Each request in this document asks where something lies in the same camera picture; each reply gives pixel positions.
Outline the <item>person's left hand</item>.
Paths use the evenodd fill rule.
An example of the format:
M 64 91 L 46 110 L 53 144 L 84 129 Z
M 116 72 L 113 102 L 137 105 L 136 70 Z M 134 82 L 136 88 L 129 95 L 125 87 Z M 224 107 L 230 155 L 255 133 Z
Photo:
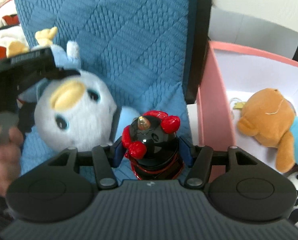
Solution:
M 0 197 L 6 195 L 9 185 L 20 176 L 20 146 L 24 138 L 16 127 L 9 129 L 9 142 L 0 145 Z

